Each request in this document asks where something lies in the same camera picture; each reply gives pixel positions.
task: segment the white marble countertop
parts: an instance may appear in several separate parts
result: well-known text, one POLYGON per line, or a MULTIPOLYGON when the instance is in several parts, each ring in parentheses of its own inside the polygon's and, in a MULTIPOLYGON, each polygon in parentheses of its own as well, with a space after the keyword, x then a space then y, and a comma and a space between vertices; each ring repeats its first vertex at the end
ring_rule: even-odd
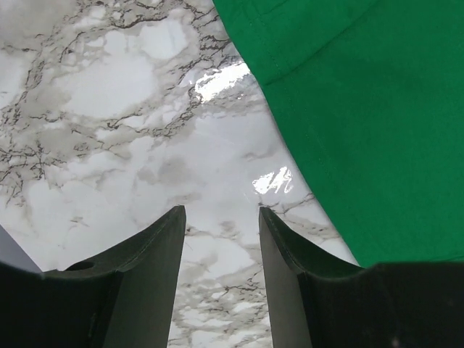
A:
POLYGON ((186 206, 169 347, 270 347, 262 204, 354 262, 210 0, 2 0, 0 69, 0 223, 42 270, 186 206))

